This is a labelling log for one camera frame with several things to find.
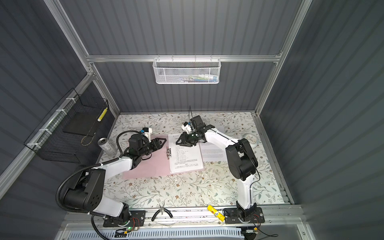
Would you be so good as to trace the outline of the pink file folder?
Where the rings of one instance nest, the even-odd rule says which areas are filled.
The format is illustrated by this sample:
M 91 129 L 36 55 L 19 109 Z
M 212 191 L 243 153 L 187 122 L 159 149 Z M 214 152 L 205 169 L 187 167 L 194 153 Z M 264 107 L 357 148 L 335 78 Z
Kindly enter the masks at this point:
M 171 175 L 170 162 L 167 159 L 168 135 L 166 138 L 167 142 L 164 147 L 152 153 L 149 160 L 142 161 L 135 169 L 124 172 L 123 180 Z

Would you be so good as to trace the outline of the printed paper sheet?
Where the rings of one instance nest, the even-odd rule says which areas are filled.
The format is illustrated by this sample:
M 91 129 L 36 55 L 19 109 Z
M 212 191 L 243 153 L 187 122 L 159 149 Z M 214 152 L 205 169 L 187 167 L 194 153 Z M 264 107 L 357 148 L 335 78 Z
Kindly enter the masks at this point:
M 225 150 L 211 143 L 199 143 L 204 162 L 227 162 Z
M 170 173 L 184 173 L 199 171 L 204 168 L 201 149 L 199 146 L 183 147 L 176 144 L 180 135 L 168 135 L 169 149 L 171 150 Z

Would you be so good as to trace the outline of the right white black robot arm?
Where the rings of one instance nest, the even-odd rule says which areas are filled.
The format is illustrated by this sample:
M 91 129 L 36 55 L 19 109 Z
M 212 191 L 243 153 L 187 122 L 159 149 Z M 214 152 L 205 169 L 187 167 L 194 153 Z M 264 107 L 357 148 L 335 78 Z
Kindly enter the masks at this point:
M 236 214 L 243 223 L 255 220 L 265 222 L 262 213 L 257 213 L 259 207 L 253 201 L 254 175 L 259 174 L 258 161 L 254 151 L 245 138 L 234 139 L 220 132 L 213 125 L 206 125 L 200 116 L 191 118 L 182 125 L 183 132 L 176 144 L 183 147 L 195 147 L 198 143 L 211 143 L 225 150 L 229 170 L 237 181 L 238 198 Z

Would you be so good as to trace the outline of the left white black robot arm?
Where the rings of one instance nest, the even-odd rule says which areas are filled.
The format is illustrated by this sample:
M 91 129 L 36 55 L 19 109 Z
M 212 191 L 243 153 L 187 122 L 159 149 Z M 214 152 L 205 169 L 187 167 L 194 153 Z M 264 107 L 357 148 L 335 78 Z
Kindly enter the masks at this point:
M 116 137 L 117 158 L 78 168 L 63 180 L 56 192 L 56 203 L 61 209 L 89 214 L 92 218 L 102 217 L 122 227 L 139 225 L 140 221 L 132 216 L 128 204 L 104 196 L 104 184 L 109 178 L 133 170 L 141 162 L 149 160 L 154 152 L 163 148 L 167 139 L 152 139 L 149 128 L 130 130 L 129 133 L 131 137 L 126 149 L 122 149 L 119 143 L 125 133 Z

